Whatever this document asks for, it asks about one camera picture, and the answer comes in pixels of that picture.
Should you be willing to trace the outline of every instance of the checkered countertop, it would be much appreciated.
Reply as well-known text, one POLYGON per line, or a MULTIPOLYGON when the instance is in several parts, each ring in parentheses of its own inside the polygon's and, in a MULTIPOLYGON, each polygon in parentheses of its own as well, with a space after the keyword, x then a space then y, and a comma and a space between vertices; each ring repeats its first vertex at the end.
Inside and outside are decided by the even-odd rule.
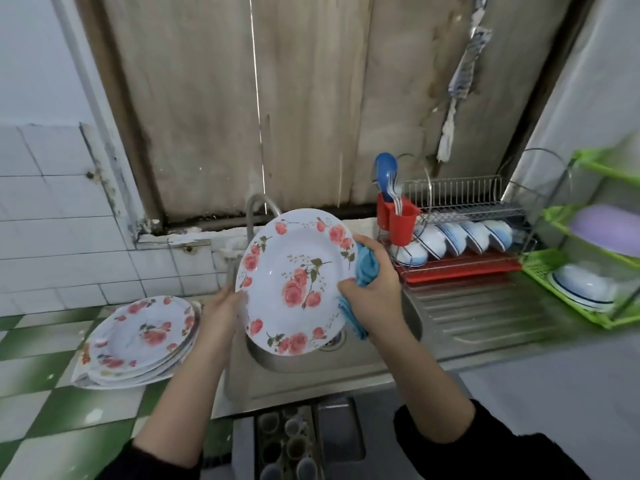
MULTIPOLYGON (((144 425, 167 381, 70 385, 85 339, 114 308, 0 317, 0 480, 90 480, 144 425)), ((232 425, 209 423, 205 456, 231 451, 232 425)))

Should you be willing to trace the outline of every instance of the hand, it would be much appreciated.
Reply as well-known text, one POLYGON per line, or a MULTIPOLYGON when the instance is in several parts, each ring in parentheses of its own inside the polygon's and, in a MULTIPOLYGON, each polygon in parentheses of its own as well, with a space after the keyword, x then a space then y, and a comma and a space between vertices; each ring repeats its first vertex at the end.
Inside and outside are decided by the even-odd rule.
POLYGON ((380 271, 366 288, 345 280, 338 283, 338 290, 347 298, 356 318, 372 339, 404 330, 406 323, 402 315, 400 281, 385 247, 364 235, 354 234, 353 238, 373 251, 380 263, 380 271))
POLYGON ((209 350, 227 352, 236 332, 238 307, 245 299, 244 291, 233 293, 227 283, 206 302, 196 344, 203 344, 209 350))

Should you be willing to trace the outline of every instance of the faucet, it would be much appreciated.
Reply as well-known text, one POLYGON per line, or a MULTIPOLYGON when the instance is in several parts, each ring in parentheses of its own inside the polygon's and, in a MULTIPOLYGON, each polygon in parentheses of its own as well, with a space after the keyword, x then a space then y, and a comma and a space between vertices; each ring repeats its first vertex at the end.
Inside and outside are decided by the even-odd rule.
MULTIPOLYGON (((255 233, 253 231, 253 209, 255 208, 255 204, 257 203, 265 203, 271 209, 276 217, 282 214, 280 208, 276 205, 271 197, 267 194, 255 194, 252 195, 251 198, 246 202, 246 242, 247 245, 251 243, 253 240, 255 233)), ((238 268, 240 267, 240 259, 235 259, 229 263, 229 267, 227 270, 227 282, 235 283, 236 282, 236 274, 238 272, 238 268)))
POLYGON ((282 211, 276 205, 271 197, 267 194, 255 194, 252 195, 251 198, 246 203, 246 241, 247 245, 252 241, 255 236, 253 232, 253 209, 255 208, 256 203, 265 203, 271 209, 276 217, 281 215, 282 211))

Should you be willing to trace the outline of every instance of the purple bowl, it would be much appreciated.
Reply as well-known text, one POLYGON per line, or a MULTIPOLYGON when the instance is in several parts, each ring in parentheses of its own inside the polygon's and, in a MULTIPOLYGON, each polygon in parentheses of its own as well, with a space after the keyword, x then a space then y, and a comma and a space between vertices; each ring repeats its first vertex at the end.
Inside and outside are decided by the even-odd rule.
POLYGON ((584 241, 625 256, 640 257, 640 215, 597 203, 575 213, 569 230, 584 241))

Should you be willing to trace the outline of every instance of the sink drain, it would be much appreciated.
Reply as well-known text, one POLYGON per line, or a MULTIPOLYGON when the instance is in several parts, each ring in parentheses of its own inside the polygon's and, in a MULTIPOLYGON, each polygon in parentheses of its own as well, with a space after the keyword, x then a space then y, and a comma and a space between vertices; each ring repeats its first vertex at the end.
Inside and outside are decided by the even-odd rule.
POLYGON ((338 335, 329 340, 326 345, 320 347, 320 350, 324 352, 333 352, 334 350, 338 350, 340 347, 342 347, 342 344, 346 339, 347 334, 344 332, 344 330, 340 330, 340 332, 338 332, 338 335))

